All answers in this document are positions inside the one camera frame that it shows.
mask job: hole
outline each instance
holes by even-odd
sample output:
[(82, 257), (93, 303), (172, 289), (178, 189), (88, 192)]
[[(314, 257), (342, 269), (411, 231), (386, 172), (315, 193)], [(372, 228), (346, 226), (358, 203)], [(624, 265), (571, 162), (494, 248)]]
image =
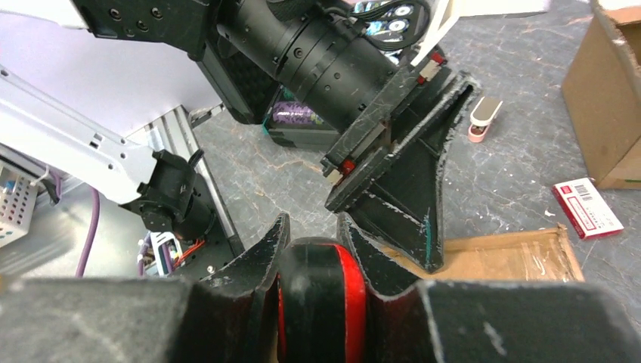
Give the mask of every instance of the hole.
[(151, 16), (160, 20), (163, 18), (163, 13), (161, 13), (158, 8), (151, 8)]
[(116, 9), (109, 10), (109, 16), (115, 21), (119, 21), (122, 19), (122, 15), (120, 14), (120, 11), (117, 11)]
[(149, 27), (142, 20), (136, 22), (136, 26), (145, 33), (149, 31)]

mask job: red wire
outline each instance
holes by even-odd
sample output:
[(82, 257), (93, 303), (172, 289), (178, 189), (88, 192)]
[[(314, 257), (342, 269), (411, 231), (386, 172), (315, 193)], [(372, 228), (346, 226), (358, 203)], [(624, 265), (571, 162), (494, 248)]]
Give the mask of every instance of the red wire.
[(189, 247), (180, 258), (178, 258), (178, 261), (174, 264), (174, 268), (177, 268), (187, 257), (189, 257), (190, 254), (192, 254), (195, 250), (198, 250), (205, 244), (205, 240), (196, 240), (196, 244), (194, 244), (192, 247)]

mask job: purple bottle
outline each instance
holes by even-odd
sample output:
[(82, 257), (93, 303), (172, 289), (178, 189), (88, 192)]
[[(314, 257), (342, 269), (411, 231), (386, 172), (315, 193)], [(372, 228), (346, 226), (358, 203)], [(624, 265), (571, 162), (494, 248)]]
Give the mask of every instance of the purple bottle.
[(322, 125), (323, 120), (309, 107), (296, 101), (278, 101), (274, 104), (271, 116), (276, 123), (294, 125)]

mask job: red and white box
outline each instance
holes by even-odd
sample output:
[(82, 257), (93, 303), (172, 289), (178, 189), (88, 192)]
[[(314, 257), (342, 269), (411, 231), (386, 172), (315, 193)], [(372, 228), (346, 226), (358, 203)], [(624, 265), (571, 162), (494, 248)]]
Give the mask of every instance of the red and white box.
[(623, 231), (623, 225), (588, 178), (555, 184), (552, 192), (581, 239)]

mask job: barcode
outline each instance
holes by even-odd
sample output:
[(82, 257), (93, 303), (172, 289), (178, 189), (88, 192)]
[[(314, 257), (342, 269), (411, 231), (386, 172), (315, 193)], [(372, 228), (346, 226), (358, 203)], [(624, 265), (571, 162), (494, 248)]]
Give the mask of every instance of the barcode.
[(584, 201), (588, 202), (592, 200), (592, 196), (590, 195), (590, 192), (587, 190), (587, 188), (585, 188), (585, 185), (575, 185), (574, 189), (577, 190), (577, 193), (579, 193), (579, 197), (581, 197), (581, 199), (583, 199)]

